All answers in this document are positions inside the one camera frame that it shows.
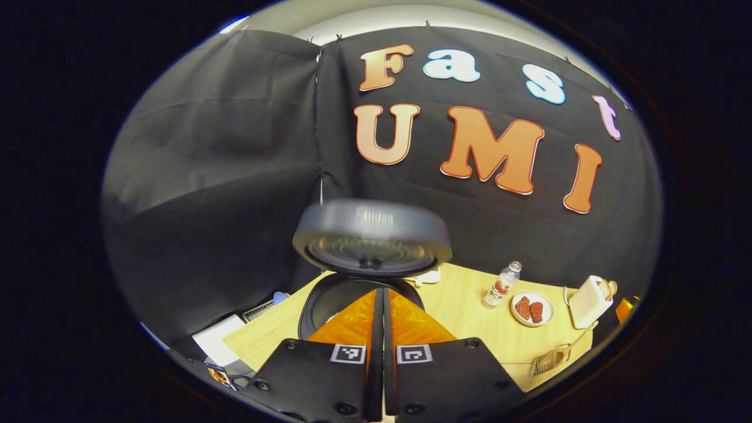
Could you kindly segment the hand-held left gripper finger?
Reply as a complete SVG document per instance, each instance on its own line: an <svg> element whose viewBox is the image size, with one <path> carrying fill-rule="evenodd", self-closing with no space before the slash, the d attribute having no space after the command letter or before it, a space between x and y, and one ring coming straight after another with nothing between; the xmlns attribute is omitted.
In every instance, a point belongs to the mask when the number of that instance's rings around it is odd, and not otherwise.
<svg viewBox="0 0 752 423"><path fill-rule="evenodd" d="M241 361L255 370L244 393L304 422L379 421L383 299L378 287L310 304L291 297L240 330Z"/></svg>
<svg viewBox="0 0 752 423"><path fill-rule="evenodd" d="M483 340L459 339L396 291L384 295L385 409L398 422L484 422L525 394Z"/></svg>

